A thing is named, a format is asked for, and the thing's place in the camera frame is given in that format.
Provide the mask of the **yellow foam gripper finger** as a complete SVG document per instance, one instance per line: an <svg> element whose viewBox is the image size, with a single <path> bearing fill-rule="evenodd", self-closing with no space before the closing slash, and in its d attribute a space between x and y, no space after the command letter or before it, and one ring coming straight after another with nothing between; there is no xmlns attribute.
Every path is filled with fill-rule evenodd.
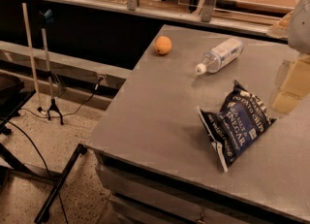
<svg viewBox="0 0 310 224"><path fill-rule="evenodd" d="M271 107L281 114L290 113L310 93L310 55L284 60L275 80Z"/></svg>

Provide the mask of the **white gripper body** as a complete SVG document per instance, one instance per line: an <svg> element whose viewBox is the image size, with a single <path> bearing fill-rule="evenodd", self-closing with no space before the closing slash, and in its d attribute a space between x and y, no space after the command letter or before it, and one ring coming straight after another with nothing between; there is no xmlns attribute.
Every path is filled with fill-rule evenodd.
<svg viewBox="0 0 310 224"><path fill-rule="evenodd" d="M299 0L289 25L288 44L300 53L310 53L310 0Z"/></svg>

